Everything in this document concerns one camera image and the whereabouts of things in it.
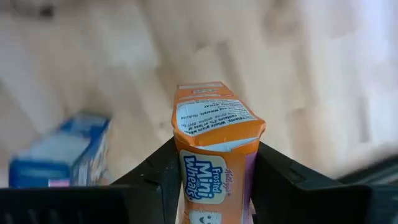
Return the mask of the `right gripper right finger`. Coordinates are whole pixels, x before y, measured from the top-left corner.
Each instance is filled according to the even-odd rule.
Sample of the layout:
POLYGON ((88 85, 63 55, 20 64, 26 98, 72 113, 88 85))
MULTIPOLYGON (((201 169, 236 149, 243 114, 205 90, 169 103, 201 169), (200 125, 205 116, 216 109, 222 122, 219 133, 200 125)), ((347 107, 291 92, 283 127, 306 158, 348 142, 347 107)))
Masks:
POLYGON ((255 223, 364 223, 370 193, 259 144, 251 193, 255 223))

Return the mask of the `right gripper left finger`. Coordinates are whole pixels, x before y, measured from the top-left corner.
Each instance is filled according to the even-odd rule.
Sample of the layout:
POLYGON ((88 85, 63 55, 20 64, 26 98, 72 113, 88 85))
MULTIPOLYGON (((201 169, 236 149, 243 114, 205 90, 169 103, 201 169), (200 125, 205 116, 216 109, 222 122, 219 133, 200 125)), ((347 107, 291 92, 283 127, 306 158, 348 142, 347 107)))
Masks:
POLYGON ((175 223, 181 183, 171 138, 110 185, 68 189, 67 198, 81 212, 80 223, 175 223))

